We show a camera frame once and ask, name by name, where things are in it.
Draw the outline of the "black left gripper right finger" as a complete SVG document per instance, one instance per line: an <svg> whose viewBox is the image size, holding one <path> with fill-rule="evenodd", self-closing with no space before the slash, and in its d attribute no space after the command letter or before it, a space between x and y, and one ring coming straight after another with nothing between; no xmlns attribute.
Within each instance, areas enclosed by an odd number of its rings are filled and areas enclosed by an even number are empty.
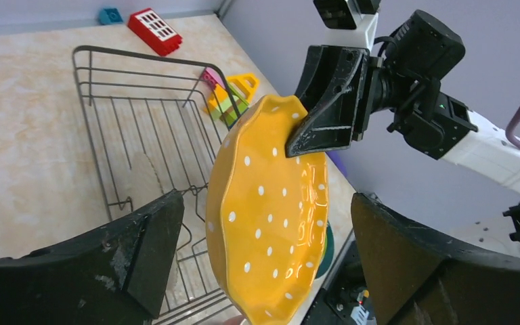
<svg viewBox="0 0 520 325"><path fill-rule="evenodd" d="M351 218L379 324L520 324L520 257L463 242L360 193Z"/></svg>

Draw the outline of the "white plate teal rim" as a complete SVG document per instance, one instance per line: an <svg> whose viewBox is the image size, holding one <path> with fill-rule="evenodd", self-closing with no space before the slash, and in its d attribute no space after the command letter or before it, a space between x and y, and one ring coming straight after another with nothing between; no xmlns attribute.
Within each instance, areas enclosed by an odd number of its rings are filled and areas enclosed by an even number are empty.
<svg viewBox="0 0 520 325"><path fill-rule="evenodd" d="M330 269L334 260L334 234L330 223L326 224L326 238L324 243L324 254L320 260L318 270L316 272L316 279L324 276Z"/></svg>

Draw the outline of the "yellow polka dot plate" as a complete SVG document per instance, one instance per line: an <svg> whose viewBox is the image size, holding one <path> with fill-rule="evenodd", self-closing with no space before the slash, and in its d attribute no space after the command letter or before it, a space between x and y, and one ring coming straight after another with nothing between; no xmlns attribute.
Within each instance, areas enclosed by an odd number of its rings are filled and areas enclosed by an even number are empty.
<svg viewBox="0 0 520 325"><path fill-rule="evenodd" d="M326 155L289 158L284 149L306 115L295 96L262 97L230 129L211 171L205 222L213 275L250 324L287 324L324 254Z"/></svg>

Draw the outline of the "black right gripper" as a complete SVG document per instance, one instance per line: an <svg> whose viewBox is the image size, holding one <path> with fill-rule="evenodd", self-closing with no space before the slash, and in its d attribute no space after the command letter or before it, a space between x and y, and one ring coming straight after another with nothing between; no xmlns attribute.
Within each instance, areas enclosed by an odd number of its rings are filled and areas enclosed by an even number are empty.
<svg viewBox="0 0 520 325"><path fill-rule="evenodd" d="M288 136L289 158L344 150L362 140L371 114L403 102L404 84L366 48L311 45L295 96L307 115Z"/></svg>

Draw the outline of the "small blue toy block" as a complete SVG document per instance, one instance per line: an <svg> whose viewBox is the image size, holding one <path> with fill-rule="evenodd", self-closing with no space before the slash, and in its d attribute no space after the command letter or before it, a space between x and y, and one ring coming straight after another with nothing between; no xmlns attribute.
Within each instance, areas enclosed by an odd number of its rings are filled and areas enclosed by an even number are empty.
<svg viewBox="0 0 520 325"><path fill-rule="evenodd" d="M123 23L123 18L119 10L115 7L102 8L98 12L97 20L99 24L103 26Z"/></svg>

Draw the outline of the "colourful toy block stack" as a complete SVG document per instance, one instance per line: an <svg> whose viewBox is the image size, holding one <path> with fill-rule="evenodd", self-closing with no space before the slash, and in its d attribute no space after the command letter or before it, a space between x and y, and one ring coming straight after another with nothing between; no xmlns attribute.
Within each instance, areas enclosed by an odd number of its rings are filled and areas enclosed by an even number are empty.
<svg viewBox="0 0 520 325"><path fill-rule="evenodd" d="M249 104L241 100L229 87L229 83L223 83L219 74L212 68L205 68L202 79L212 93L208 97L207 112L213 120L223 121L228 128L237 121L238 114L243 114Z"/></svg>

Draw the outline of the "red toy block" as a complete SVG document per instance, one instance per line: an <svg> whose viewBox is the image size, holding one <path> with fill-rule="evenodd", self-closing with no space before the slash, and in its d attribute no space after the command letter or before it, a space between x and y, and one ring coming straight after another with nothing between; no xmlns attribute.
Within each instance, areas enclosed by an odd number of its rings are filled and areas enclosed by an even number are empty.
<svg viewBox="0 0 520 325"><path fill-rule="evenodd" d="M127 26L161 57L178 50L183 43L182 36L152 8L131 14Z"/></svg>

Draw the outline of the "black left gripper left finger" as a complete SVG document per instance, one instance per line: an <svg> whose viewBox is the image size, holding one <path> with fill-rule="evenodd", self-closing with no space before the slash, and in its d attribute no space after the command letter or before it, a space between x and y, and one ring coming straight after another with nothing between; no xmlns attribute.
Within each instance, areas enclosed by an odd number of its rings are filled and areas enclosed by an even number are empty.
<svg viewBox="0 0 520 325"><path fill-rule="evenodd" d="M184 213L173 190L110 223L0 259L0 324L151 324Z"/></svg>

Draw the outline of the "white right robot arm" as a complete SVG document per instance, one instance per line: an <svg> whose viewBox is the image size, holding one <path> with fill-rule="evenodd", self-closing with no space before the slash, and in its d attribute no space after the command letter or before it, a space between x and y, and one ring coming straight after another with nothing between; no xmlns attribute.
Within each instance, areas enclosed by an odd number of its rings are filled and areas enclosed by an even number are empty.
<svg viewBox="0 0 520 325"><path fill-rule="evenodd" d="M388 131L410 147L520 194L520 107L501 129L441 90L441 80L466 53L458 34L418 9L379 37L378 1L314 5L332 37L307 51L295 91L307 116L288 136L288 157L344 150L363 138L371 114L389 110ZM520 245L520 203L505 215L515 227L509 238Z"/></svg>

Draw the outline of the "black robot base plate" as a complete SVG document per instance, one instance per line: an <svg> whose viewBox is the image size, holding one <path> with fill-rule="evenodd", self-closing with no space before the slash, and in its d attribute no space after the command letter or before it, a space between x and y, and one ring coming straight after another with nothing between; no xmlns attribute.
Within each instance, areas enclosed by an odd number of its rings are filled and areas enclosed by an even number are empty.
<svg viewBox="0 0 520 325"><path fill-rule="evenodd" d="M356 240L341 249L302 324L376 324Z"/></svg>

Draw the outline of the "yellow triangle toy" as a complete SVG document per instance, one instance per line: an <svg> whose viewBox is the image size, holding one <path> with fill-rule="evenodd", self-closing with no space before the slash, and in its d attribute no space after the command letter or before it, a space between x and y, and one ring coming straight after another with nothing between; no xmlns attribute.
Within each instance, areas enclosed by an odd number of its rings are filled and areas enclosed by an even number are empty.
<svg viewBox="0 0 520 325"><path fill-rule="evenodd" d="M259 88L259 79L253 73L237 74L227 77L230 89L248 104L253 102L253 98Z"/></svg>

